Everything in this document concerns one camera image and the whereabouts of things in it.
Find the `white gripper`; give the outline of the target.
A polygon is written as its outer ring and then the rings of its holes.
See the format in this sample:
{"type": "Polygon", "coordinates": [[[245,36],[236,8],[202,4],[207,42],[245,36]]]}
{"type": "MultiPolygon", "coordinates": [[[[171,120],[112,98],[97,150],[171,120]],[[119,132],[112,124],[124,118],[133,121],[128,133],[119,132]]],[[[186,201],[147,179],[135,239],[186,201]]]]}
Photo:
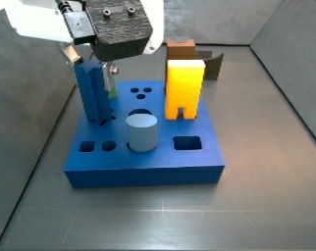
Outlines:
{"type": "MultiPolygon", "coordinates": [[[[61,42],[73,41],[58,10],[26,5],[22,0],[5,0],[5,2],[9,23],[18,35],[61,42]]],[[[144,54],[153,54],[163,42],[163,0],[140,0],[140,2],[153,29],[144,54]]],[[[72,45],[62,49],[62,53],[72,65],[83,63],[83,57],[72,45]]]]}

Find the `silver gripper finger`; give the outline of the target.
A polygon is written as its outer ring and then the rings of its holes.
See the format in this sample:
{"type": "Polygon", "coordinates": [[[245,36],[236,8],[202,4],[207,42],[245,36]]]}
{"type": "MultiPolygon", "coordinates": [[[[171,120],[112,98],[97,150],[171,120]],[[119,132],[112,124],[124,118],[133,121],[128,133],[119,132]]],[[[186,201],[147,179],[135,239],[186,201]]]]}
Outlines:
{"type": "Polygon", "coordinates": [[[111,91],[115,86],[115,76],[119,74],[119,68],[115,65],[113,61],[101,63],[101,71],[103,71],[103,82],[104,89],[111,91]]]}

